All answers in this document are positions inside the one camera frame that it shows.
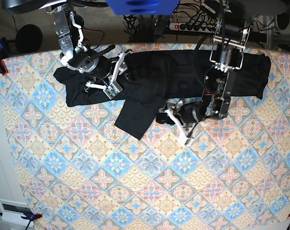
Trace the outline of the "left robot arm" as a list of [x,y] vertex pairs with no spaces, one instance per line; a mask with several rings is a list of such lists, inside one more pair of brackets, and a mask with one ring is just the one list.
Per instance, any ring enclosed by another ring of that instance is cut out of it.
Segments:
[[156,116],[160,124],[190,128],[207,118],[221,120],[228,115],[235,71],[243,65],[244,49],[251,24],[258,16],[284,13],[290,0],[221,0],[213,36],[217,43],[209,61],[213,63],[200,85],[202,99],[195,103],[166,103]]

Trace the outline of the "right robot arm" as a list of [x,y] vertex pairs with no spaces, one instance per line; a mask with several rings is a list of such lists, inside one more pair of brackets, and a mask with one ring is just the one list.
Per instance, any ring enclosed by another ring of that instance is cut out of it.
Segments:
[[119,87],[119,80],[134,81],[125,61],[132,51],[121,52],[118,57],[106,58],[105,54],[115,49],[110,45],[97,51],[84,36],[84,20],[75,7],[106,7],[105,2],[86,0],[4,0],[2,7],[10,14],[23,14],[50,7],[54,30],[61,50],[61,63],[71,71],[79,72],[81,81],[90,88]]

